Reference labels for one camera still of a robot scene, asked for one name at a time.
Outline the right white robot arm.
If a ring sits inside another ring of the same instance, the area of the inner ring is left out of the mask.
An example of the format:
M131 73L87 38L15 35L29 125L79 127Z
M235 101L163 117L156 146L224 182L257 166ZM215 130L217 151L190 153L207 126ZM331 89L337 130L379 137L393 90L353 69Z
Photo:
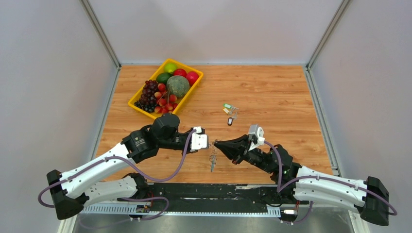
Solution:
M255 136L243 135L227 141L215 141L233 164L249 164L269 173L277 185L275 198L279 203L320 202L344 208L361 219L379 226L389 225L395 210L389 204L389 192L380 179L369 176L354 180L328 175L293 161L282 145L273 145L268 152L254 145Z

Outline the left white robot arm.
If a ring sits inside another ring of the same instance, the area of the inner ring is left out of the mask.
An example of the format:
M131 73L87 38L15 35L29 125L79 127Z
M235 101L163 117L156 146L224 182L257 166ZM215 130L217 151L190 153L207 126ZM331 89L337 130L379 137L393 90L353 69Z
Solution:
M52 170L47 180L58 220L79 214L85 207L107 200L147 201L148 180L165 182L173 178L156 179L144 174L137 164L157 155L160 149L180 150L185 158L189 153L208 148L208 136L200 126L180 133L180 119L166 113L153 124L131 132L103 155L66 171Z

